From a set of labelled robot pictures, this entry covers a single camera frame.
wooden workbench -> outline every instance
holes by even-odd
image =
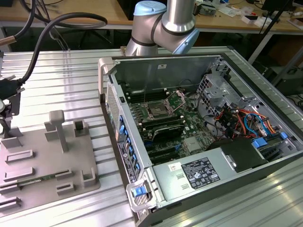
[[[54,2],[55,0],[45,0],[46,3]],[[238,3],[241,0],[230,0],[230,3]],[[105,17],[108,20],[109,25],[131,25],[132,21],[129,21],[122,11],[117,0],[64,0],[57,4],[57,8],[60,14],[70,12],[89,12],[95,13]],[[253,7],[258,16],[262,14],[262,10],[258,9],[253,4],[248,4],[246,1],[235,4],[235,6],[241,8],[244,6]],[[51,18],[55,18],[60,14],[50,11]],[[28,13],[22,8],[18,0],[14,1],[13,7],[6,8],[0,7],[0,21],[22,21],[25,22],[28,18]],[[295,26],[287,22],[289,18],[281,17],[281,21],[274,25],[272,31],[279,32],[294,32],[301,33],[302,31]],[[69,20],[73,23],[91,23],[94,20],[89,18],[77,18]],[[230,17],[219,11],[217,11],[214,17],[212,16],[196,16],[196,27],[200,29],[223,29],[223,30],[243,30],[247,33],[252,31],[259,31],[260,28],[256,25],[248,25],[244,23],[240,16]]]
[[[45,3],[47,4],[55,1],[56,0],[45,0]],[[253,4],[248,4],[245,0],[230,0],[230,3],[234,4],[238,8],[242,8],[244,6],[253,7],[254,12],[258,16],[261,16],[262,14],[261,9]],[[89,12],[101,15],[108,20],[108,24],[105,27],[102,27],[103,29],[132,29],[133,22],[127,19],[117,0],[64,0],[56,4],[56,6],[56,8],[48,7],[49,9],[55,9],[58,11],[57,13],[49,11],[51,18],[70,12]],[[0,7],[0,39],[5,37],[5,33],[1,29],[2,27],[21,27],[27,21],[27,18],[28,12],[22,8],[18,0],[14,0],[13,7],[11,8]],[[280,19],[281,21],[273,26],[271,31],[259,44],[249,59],[249,63],[254,62],[256,57],[269,42],[272,35],[303,35],[303,32],[300,29],[287,22],[289,19],[288,17],[280,17]],[[89,18],[76,18],[68,20],[68,22],[86,24],[94,23],[96,21]],[[32,26],[44,27],[44,24],[35,20]],[[216,12],[215,16],[196,16],[196,27],[201,32],[258,34],[260,31],[260,28],[256,25],[248,25],[244,23],[240,16],[230,17],[219,11]],[[9,46],[2,46],[0,50],[3,52],[10,52]]]

lab equipment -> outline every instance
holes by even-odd
[[[134,10],[132,37],[126,56],[158,53],[158,45],[173,54],[187,53],[199,36],[195,28],[194,0],[140,1]]]

cable connector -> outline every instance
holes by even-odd
[[[15,37],[12,35],[12,36],[0,39],[0,46],[10,45],[15,42],[17,42],[17,41],[16,41]]]
[[[9,99],[10,97],[17,95],[24,90],[24,88],[21,88],[18,80],[13,80],[14,78],[16,78],[16,76],[11,76],[9,78],[0,80],[1,100]]]

warning label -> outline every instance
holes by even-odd
[[[182,169],[193,189],[198,189],[220,180],[219,175],[207,157],[186,163],[182,165]]]

metal work surface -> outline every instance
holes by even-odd
[[[41,53],[25,85],[20,115],[13,120],[21,131],[30,131],[44,128],[51,110],[64,110],[65,124],[83,118],[89,124],[101,187],[0,218],[0,226],[135,226],[98,100],[98,59],[105,54],[110,53]],[[30,59],[31,53],[5,54],[1,76],[22,76]]]
[[[303,158],[266,179],[163,221],[158,227],[302,227]]]
[[[293,105],[287,100],[282,100],[273,87],[270,89],[265,87],[264,79],[260,78],[256,70],[247,71],[247,62],[235,51],[227,47],[205,47],[193,48],[190,52],[226,53],[261,89],[266,88],[264,92],[276,105],[301,129],[303,128],[302,115],[289,108]],[[5,78],[15,74],[22,77],[31,55],[32,53],[4,54],[1,76]],[[31,223],[31,226],[135,226],[98,100],[98,60],[104,56],[120,55],[119,50],[40,53],[34,73],[25,84],[26,90],[21,95],[20,115],[14,117],[12,124],[17,125],[21,131],[42,129],[43,123],[48,120],[48,112],[58,109],[64,111],[65,124],[84,119],[89,124],[101,187],[96,191],[0,218],[1,226],[18,226],[24,223]],[[232,77],[231,80],[234,80],[234,83],[243,83],[238,77]],[[245,87],[243,86],[240,92],[249,96],[251,91],[245,92]],[[232,225],[231,222],[236,221],[237,217],[242,218],[239,221],[247,221],[248,218],[244,215],[256,219],[251,219],[252,222],[247,222],[247,225],[242,222],[241,226],[258,226],[265,220],[276,220],[278,214],[284,215],[281,220],[290,219],[288,221],[290,225],[297,221],[298,217],[301,216],[302,219],[303,215],[302,206],[300,207],[300,204],[302,205],[300,192],[303,190],[300,183],[302,162],[300,159],[291,164],[297,165],[296,167],[287,166],[287,171],[280,170],[279,174],[273,174],[260,182],[193,208],[164,221],[159,226],[192,226],[199,225],[202,221],[207,223],[201,225],[225,226],[220,220],[229,221]],[[275,198],[280,207],[271,203],[270,198]]]

